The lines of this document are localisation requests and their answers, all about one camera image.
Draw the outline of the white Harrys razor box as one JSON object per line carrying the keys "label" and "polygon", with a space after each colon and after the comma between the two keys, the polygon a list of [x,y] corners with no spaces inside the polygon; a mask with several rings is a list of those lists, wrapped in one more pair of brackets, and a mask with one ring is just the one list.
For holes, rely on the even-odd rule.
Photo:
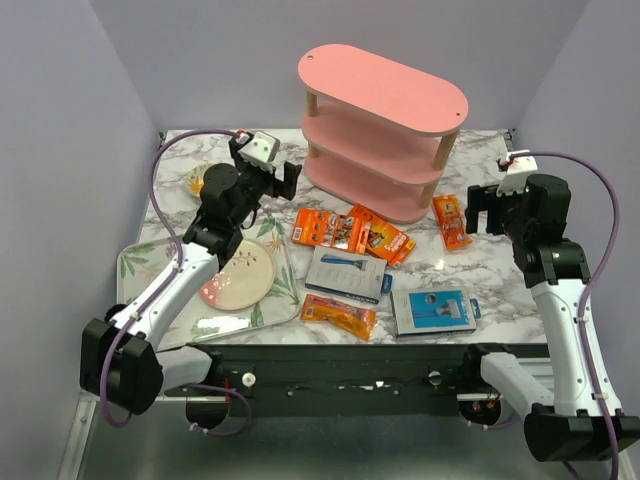
{"label": "white Harrys razor box", "polygon": [[305,279],[308,289],[378,304],[392,289],[393,277],[382,259],[318,246]]}

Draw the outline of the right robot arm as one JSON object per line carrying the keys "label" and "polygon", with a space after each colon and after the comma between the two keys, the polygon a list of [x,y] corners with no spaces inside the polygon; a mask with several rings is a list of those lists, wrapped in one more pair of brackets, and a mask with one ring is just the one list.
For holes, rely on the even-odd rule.
{"label": "right robot arm", "polygon": [[487,215],[488,233],[509,238],[543,322],[553,373],[545,387],[508,348],[472,347],[460,367],[469,390],[489,385],[523,421],[529,451],[540,462],[613,460],[639,439],[639,419],[628,416],[608,380],[583,295],[592,276],[582,247],[565,238],[571,201],[565,180],[529,176],[510,194],[498,186],[467,191],[467,230]]}

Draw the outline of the orange Gillette box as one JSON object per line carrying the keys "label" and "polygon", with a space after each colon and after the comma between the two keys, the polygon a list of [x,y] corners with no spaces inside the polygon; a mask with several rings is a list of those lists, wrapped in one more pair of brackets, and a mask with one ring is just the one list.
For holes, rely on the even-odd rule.
{"label": "orange Gillette box", "polygon": [[333,211],[301,208],[294,223],[291,240],[306,246],[322,246],[364,255],[370,223]]}
{"label": "orange Gillette box", "polygon": [[407,233],[367,208],[355,205],[349,215],[370,224],[366,252],[385,260],[389,267],[400,267],[414,250],[416,242]]}

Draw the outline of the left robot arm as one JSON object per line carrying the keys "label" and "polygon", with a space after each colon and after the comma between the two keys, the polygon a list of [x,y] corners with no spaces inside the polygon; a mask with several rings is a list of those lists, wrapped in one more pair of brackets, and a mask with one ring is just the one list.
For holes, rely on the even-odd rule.
{"label": "left robot arm", "polygon": [[227,135],[233,161],[206,171],[195,219],[182,236],[170,236],[175,254],[169,264],[129,305],[112,307],[82,332],[80,386],[99,396],[103,415],[116,427],[128,421],[113,417],[113,405],[134,416],[170,389],[209,395],[222,388],[217,354],[198,345],[166,352],[158,346],[189,300],[230,262],[261,198],[295,196],[301,168],[287,162],[277,178],[278,139],[264,132]]}

